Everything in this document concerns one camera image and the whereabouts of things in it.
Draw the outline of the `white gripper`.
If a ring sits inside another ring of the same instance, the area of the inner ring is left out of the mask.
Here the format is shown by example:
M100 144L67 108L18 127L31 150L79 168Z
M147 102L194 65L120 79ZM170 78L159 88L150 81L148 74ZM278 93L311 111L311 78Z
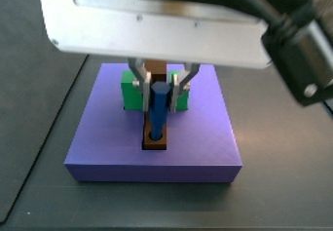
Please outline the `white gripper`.
M172 75L172 112L199 73L199 63L256 69L270 65L260 42L266 23L224 7L168 0L41 3L47 35L59 50L130 58L144 112L150 109L151 72L143 58L191 61Z

